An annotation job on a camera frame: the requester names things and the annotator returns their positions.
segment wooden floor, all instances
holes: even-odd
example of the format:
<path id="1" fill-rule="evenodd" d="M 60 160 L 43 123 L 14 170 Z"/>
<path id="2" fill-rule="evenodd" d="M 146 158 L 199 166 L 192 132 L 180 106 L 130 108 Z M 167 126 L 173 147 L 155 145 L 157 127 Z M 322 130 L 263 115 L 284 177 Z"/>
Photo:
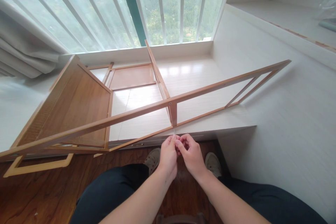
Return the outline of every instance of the wooden floor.
<path id="1" fill-rule="evenodd" d="M 216 153 L 215 142 L 200 143 L 203 156 Z M 61 223 L 70 221 L 76 201 L 99 174 L 131 163 L 143 163 L 153 148 L 122 150 L 93 158 L 74 156 L 70 165 L 49 171 L 3 178 L 9 163 L 0 164 L 0 223 Z M 22 166 L 41 163 L 23 161 Z M 159 213 L 165 217 L 203 212 L 208 223 L 222 223 L 206 194 L 178 158 L 178 174 L 163 200 Z"/>

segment wooden side panel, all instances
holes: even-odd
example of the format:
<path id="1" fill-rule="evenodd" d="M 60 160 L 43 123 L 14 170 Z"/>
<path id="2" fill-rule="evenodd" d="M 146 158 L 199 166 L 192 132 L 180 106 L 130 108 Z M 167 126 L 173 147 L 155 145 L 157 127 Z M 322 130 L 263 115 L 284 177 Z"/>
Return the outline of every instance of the wooden side panel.
<path id="1" fill-rule="evenodd" d="M 131 68 L 115 69 L 110 84 L 110 89 L 120 90 L 136 86 L 155 84 L 153 75 L 150 74 L 150 65 Z"/>
<path id="2" fill-rule="evenodd" d="M 162 75 L 161 75 L 160 70 L 159 70 L 159 68 L 158 68 L 158 66 L 156 64 L 156 61 L 154 59 L 154 55 L 152 53 L 151 48 L 148 45 L 147 40 L 145 40 L 145 42 L 146 42 L 146 46 L 147 46 L 147 50 L 148 50 L 150 61 L 151 61 L 152 65 L 153 65 L 153 70 L 154 70 L 156 82 L 157 82 L 157 85 L 159 86 L 162 98 L 163 99 L 168 99 L 168 98 L 170 98 L 170 95 L 168 93 L 168 89 L 166 87 L 166 84 L 163 81 Z"/>
<path id="3" fill-rule="evenodd" d="M 110 90 L 89 72 L 82 67 L 77 56 L 71 59 L 24 128 L 21 138 L 18 138 L 18 146 L 107 118 Z M 66 143 L 104 147 L 105 132 L 103 128 Z"/>

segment person's right hand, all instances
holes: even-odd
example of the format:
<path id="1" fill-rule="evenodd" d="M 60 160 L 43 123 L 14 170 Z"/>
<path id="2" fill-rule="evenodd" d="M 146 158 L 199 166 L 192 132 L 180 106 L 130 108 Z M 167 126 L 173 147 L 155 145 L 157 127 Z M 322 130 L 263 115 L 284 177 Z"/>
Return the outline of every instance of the person's right hand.
<path id="1" fill-rule="evenodd" d="M 198 180 L 208 173 L 205 167 L 200 145 L 189 134 L 181 136 L 180 140 L 175 141 L 176 147 L 180 150 L 185 165 L 191 175 Z"/>

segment sneaker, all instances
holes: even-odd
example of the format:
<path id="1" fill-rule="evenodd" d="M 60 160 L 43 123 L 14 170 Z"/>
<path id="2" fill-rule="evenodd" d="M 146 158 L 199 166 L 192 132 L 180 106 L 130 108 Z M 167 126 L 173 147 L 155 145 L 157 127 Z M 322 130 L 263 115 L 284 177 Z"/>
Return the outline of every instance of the sneaker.
<path id="1" fill-rule="evenodd" d="M 146 160 L 144 161 L 144 165 L 148 167 L 149 175 L 152 175 L 155 168 L 159 165 L 160 155 L 161 155 L 161 149 L 156 148 L 152 150 L 146 157 Z"/>
<path id="2" fill-rule="evenodd" d="M 217 156 L 213 152 L 209 152 L 205 157 L 205 166 L 215 177 L 221 177 L 222 168 Z"/>

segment white curtain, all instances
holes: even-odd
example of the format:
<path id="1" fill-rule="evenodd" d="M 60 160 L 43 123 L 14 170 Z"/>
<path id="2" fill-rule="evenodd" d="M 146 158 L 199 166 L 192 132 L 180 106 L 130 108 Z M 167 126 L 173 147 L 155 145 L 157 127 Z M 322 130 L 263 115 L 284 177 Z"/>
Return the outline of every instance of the white curtain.
<path id="1" fill-rule="evenodd" d="M 0 77 L 35 78 L 51 72 L 69 53 L 51 36 L 0 0 Z"/>

